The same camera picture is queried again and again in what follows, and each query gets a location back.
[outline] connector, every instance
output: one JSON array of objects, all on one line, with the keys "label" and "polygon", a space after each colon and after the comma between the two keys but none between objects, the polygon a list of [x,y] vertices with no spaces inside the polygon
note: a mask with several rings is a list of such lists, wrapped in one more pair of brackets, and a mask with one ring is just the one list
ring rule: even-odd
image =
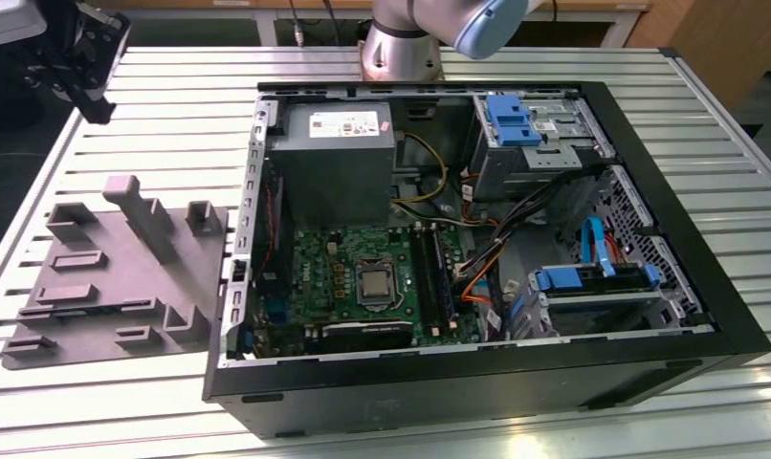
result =
[{"label": "connector", "polygon": [[295,43],[298,43],[298,47],[303,48],[306,39],[304,39],[304,30],[300,27],[300,21],[295,21]]}]

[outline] gray power supply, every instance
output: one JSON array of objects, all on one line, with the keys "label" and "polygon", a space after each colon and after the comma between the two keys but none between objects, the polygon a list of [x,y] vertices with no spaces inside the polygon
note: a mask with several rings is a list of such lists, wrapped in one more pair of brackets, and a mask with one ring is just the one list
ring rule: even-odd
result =
[{"label": "gray power supply", "polygon": [[388,102],[292,105],[283,130],[270,157],[295,223],[384,225],[396,144]]}]

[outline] desk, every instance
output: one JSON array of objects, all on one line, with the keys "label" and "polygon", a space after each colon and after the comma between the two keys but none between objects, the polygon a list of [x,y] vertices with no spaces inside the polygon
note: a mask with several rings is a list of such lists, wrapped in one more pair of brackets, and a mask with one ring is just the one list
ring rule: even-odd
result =
[{"label": "desk", "polygon": [[[48,250],[54,204],[111,209],[104,179],[134,173],[144,197],[168,208],[190,200],[230,206],[234,226],[256,83],[358,80],[356,55],[331,47],[130,50],[110,85],[114,121],[88,125],[74,113],[0,245],[0,350]],[[480,63],[444,50],[443,65],[450,80],[609,84],[771,338],[771,165],[685,62],[653,50],[517,49]],[[771,354],[630,408],[268,444],[200,401],[204,362],[198,353],[16,372],[0,366],[0,453],[771,457]]]},{"label": "desk", "polygon": [[[114,10],[124,9],[134,19],[252,19],[262,46],[279,45],[275,21],[292,19],[288,0],[215,0],[215,7],[207,9],[178,9],[167,0],[98,0],[94,3]],[[610,23],[602,47],[623,48],[638,18],[649,11],[651,3],[651,0],[558,0],[558,20]],[[371,18],[371,0],[334,0],[332,5],[338,19]],[[302,19],[330,18],[320,0],[295,0],[295,7]],[[525,20],[553,20],[553,3],[543,4]]]}]

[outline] power supply label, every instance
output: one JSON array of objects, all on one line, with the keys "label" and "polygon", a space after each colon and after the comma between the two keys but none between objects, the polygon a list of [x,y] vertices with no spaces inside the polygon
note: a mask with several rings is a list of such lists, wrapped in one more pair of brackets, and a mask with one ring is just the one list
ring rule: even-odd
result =
[{"label": "power supply label", "polygon": [[310,137],[376,137],[380,125],[376,112],[320,112],[310,116]]}]

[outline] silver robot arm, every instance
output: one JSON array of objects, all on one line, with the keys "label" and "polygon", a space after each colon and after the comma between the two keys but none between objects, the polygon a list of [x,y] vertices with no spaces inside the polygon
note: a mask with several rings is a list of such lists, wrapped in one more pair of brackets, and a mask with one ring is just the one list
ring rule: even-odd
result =
[{"label": "silver robot arm", "polygon": [[439,41],[474,59],[502,48],[547,0],[376,0],[363,48],[368,80],[439,77]]}]

